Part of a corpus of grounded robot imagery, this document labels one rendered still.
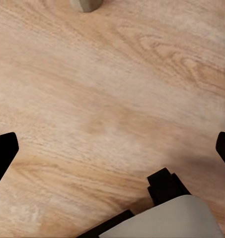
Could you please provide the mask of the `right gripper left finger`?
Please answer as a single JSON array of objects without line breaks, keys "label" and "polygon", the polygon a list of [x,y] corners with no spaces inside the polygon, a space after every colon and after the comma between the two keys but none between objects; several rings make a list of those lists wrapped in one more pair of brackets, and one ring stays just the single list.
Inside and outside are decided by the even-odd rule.
[{"label": "right gripper left finger", "polygon": [[0,180],[19,151],[15,132],[0,135]]}]

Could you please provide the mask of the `pillar candle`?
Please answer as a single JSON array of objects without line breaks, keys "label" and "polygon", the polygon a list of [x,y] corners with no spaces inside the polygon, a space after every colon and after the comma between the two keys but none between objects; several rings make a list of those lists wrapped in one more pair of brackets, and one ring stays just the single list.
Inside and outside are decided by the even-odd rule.
[{"label": "pillar candle", "polygon": [[70,0],[74,9],[80,12],[92,12],[98,9],[103,0]]}]

